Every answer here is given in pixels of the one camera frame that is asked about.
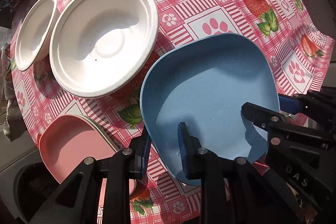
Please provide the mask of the blue square plate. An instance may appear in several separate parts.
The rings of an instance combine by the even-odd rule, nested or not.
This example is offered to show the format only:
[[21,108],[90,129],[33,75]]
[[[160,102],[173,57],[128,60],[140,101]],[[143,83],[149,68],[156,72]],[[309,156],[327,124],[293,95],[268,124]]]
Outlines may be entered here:
[[150,68],[141,87],[144,125],[161,161],[178,181],[199,186],[182,169],[178,125],[218,156],[255,162],[267,133],[243,118],[247,103],[280,110],[272,70],[258,46],[238,34],[209,36],[172,50]]

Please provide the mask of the pink square plate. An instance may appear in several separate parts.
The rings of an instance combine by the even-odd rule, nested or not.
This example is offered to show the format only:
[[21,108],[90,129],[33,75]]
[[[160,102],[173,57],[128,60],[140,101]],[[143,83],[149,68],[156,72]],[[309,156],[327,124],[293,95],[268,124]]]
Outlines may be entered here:
[[85,158],[101,160],[120,151],[100,125],[79,114],[57,117],[38,145],[42,161],[60,184]]

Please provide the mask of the white paper bowl large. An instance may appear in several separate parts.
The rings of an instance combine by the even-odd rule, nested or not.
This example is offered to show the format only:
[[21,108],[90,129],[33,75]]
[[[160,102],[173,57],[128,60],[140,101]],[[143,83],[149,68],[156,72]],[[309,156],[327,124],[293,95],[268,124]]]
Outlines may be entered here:
[[72,0],[52,32],[52,73],[76,97],[114,93],[143,68],[158,27],[155,0]]

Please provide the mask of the white washing machine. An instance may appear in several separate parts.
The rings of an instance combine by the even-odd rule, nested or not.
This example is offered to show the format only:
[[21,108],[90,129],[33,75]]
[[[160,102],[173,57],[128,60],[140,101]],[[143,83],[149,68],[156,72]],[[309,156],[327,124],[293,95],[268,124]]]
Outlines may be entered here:
[[58,186],[28,132],[1,135],[1,223],[29,223]]

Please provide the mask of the green square plate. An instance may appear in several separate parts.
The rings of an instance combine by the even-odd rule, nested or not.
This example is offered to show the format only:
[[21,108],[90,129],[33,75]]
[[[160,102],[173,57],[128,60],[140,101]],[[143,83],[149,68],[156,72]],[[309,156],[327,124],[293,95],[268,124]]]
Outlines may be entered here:
[[97,131],[102,135],[102,137],[105,139],[105,141],[113,148],[113,150],[115,152],[120,151],[118,146],[114,143],[114,141],[112,141],[112,139],[108,136],[108,134],[105,132],[105,130],[98,123],[96,123],[94,120],[92,120],[92,119],[90,119],[86,116],[83,116],[81,114],[77,114],[77,116],[87,120],[89,123],[91,123],[93,126],[95,126]]

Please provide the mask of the beige towel on rack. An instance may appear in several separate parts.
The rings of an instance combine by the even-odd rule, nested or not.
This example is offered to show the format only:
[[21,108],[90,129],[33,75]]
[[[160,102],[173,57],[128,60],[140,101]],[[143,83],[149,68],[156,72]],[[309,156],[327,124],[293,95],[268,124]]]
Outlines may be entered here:
[[3,133],[9,141],[15,141],[27,131],[27,128],[15,96],[11,75],[10,45],[7,43],[1,47],[1,99],[2,98],[6,101]]

